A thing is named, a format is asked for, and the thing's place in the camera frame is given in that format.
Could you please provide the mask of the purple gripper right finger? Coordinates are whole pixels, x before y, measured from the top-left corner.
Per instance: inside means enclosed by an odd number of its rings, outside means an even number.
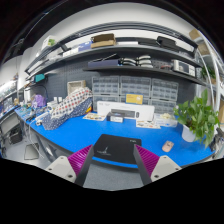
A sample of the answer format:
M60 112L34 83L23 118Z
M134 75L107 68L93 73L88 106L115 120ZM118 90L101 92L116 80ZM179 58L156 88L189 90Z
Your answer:
M133 155L144 185L181 170L181 167L167 155L158 156L137 144L134 145Z

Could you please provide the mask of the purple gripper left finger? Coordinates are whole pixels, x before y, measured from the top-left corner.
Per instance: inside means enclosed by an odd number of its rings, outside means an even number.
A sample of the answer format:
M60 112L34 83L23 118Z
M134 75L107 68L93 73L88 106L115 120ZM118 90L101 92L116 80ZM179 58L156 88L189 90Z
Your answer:
M93 155L94 147L86 146L68 157L58 157L46 168L46 171L78 186L83 186Z

